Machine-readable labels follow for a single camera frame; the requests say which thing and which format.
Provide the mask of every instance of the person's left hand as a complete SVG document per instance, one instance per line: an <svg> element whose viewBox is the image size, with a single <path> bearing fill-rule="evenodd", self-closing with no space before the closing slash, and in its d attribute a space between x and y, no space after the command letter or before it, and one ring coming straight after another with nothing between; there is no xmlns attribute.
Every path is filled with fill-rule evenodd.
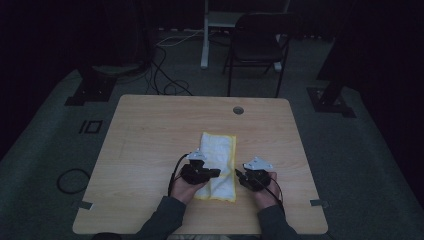
<svg viewBox="0 0 424 240"><path fill-rule="evenodd" d="M177 180L174 181L174 184L172 187L171 197L187 205L191 201L191 199L193 199L194 194L197 192L197 190L201 189L206 184L207 182L200 183L197 185L192 185L187 183L181 177L177 178Z"/></svg>

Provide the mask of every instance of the folded towel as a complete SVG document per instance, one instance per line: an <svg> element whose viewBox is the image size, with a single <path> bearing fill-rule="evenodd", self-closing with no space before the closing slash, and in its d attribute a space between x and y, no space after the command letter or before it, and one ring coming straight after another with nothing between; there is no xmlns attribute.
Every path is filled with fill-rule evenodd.
<svg viewBox="0 0 424 240"><path fill-rule="evenodd" d="M212 135L204 132L200 151L206 156L204 168L218 168L221 174L196 192L197 199L216 199L235 202L235 149L236 137L230 135Z"/></svg>

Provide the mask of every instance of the gray carpet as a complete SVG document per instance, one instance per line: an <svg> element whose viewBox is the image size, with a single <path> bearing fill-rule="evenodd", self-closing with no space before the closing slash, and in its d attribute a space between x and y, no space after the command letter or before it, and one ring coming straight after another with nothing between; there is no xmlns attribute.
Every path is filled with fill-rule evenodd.
<svg viewBox="0 0 424 240"><path fill-rule="evenodd" d="M173 34L189 33L171 32L161 36ZM228 42L219 36L214 40ZM190 38L163 47L167 57L162 69L173 80L186 81L193 95L225 96L227 75L221 71L227 48L211 44L209 68L202 70L201 46L199 38ZM327 85L315 79L330 49L331 43L320 40L293 41L280 91L280 98L291 103L318 193L329 203L324 209L329 232L338 240L424 239L423 209L359 94L348 88L342 92L357 118L316 113L312 107L306 88ZM155 62L159 63L162 56L157 51ZM108 73L123 71L111 67L100 69ZM262 71L236 69L232 96L272 97L278 74L270 71L262 75ZM83 192L64 194L57 189L56 180L73 168L91 173L120 96L156 94L147 84L151 74L154 72L121 77L109 102L90 102L80 107L64 106L81 81L76 71L57 85L0 162L0 239L91 239L91 235L72 232L77 214L72 205L83 198ZM168 80L161 74L156 80L162 91ZM167 91L180 90L170 87ZM102 121L100 131L81 132L84 121ZM84 175L75 172L64 179L69 189L87 183ZM302 238L331 239L328 235ZM133 238L125 235L124 239Z"/></svg>

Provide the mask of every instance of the desk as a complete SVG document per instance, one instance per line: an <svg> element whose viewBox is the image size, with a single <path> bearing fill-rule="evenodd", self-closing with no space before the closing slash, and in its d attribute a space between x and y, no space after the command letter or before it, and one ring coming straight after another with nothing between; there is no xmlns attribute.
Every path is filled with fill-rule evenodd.
<svg viewBox="0 0 424 240"><path fill-rule="evenodd" d="M287 12L290 0L285 1L283 12ZM200 68L206 69L209 64L209 27L230 27L233 28L243 13L240 12L217 12L209 11L209 0L205 0L205 14L204 14L204 27L203 27L203 48L202 59L200 60ZM281 64L274 64L275 70L281 70Z"/></svg>
<svg viewBox="0 0 424 240"><path fill-rule="evenodd" d="M236 106L244 113L233 113ZM83 198L93 207L79 209L74 232L139 231L166 195L178 159L199 147L204 131L237 137L240 170L254 156L273 164L287 221L298 233L327 231L322 207L309 202L319 197L287 100L125 95ZM235 203L193 199L175 234L259 234L257 209L237 180L236 194Z"/></svg>

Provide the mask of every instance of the black chair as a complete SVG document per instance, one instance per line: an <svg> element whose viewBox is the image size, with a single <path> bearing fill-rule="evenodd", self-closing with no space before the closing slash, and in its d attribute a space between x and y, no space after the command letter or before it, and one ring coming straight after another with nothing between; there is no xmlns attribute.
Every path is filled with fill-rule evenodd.
<svg viewBox="0 0 424 240"><path fill-rule="evenodd" d="M278 97L289 42L299 32L301 22L301 18L293 13L246 13L237 20L222 71L224 74L229 67L228 97L231 92L233 67L267 67L265 74L275 62L281 62L275 93L275 97Z"/></svg>

